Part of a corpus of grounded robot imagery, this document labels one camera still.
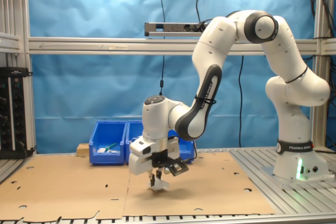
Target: wooden block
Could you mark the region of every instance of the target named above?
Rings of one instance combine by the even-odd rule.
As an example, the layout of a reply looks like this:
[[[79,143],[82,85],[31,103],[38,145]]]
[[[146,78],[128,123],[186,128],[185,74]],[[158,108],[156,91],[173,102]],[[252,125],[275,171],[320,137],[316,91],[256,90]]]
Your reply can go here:
[[[89,156],[89,144],[79,144],[77,147],[77,157]]]

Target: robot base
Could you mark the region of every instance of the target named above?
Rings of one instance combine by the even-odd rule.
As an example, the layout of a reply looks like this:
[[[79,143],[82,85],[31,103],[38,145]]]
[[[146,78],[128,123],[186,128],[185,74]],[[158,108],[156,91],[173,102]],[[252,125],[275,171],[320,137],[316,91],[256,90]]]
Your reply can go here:
[[[285,152],[278,155],[274,169],[263,167],[263,173],[281,189],[286,186],[314,182],[333,182],[334,174],[327,162],[315,151],[306,153]]]

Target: green object in bin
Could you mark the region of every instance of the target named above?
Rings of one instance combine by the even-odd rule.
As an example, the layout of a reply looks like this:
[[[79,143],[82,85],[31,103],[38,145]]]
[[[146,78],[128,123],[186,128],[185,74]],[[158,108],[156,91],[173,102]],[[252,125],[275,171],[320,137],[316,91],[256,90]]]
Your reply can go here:
[[[117,146],[117,143],[113,143],[110,146],[105,147],[105,152],[107,152],[109,149],[112,149],[113,147]]]

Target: metal grating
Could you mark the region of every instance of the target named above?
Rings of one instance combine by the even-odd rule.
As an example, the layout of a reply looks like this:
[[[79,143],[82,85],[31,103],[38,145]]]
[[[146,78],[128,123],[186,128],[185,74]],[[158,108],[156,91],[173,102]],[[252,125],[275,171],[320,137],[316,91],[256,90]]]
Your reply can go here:
[[[276,211],[275,215],[215,215],[215,216],[136,216],[122,219],[96,220],[76,219],[37,224],[110,224],[141,222],[145,223],[332,223],[336,222],[336,182],[311,183],[293,186],[288,190],[281,190],[272,184],[267,175],[261,171],[262,167],[273,166],[277,153],[272,147],[265,148],[230,148],[207,149],[198,152],[229,152],[238,161],[251,181],[259,188],[265,198]],[[329,163],[336,163],[335,157],[321,154]],[[0,160],[0,181],[3,172],[14,169],[19,161]],[[23,224],[20,221],[0,221],[0,224]]]
[[[21,162],[22,159],[0,159],[0,184]]]

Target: electrical panel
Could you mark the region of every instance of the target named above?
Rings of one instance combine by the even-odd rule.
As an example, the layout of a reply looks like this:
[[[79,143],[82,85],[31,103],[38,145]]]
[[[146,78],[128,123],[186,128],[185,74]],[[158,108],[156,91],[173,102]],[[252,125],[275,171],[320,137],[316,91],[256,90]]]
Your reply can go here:
[[[0,70],[0,159],[19,159],[32,156],[34,152],[27,149],[25,76],[3,76],[8,69]]]

